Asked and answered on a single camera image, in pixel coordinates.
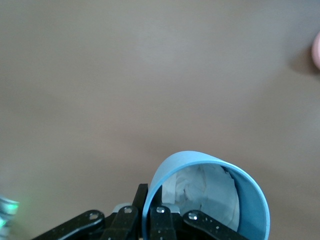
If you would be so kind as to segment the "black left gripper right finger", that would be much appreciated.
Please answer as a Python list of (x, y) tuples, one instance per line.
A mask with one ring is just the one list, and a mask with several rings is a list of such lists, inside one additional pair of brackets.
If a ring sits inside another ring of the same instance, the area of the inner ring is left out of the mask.
[(149, 212), (151, 240), (245, 240), (246, 238), (209, 215), (191, 210), (180, 215), (166, 206)]

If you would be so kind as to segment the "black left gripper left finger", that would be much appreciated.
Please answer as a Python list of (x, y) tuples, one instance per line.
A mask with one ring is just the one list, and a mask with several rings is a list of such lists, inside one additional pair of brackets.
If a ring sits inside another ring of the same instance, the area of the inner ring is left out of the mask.
[(132, 203), (118, 205), (105, 216), (93, 209), (36, 236), (35, 240), (138, 240), (148, 185), (138, 186)]

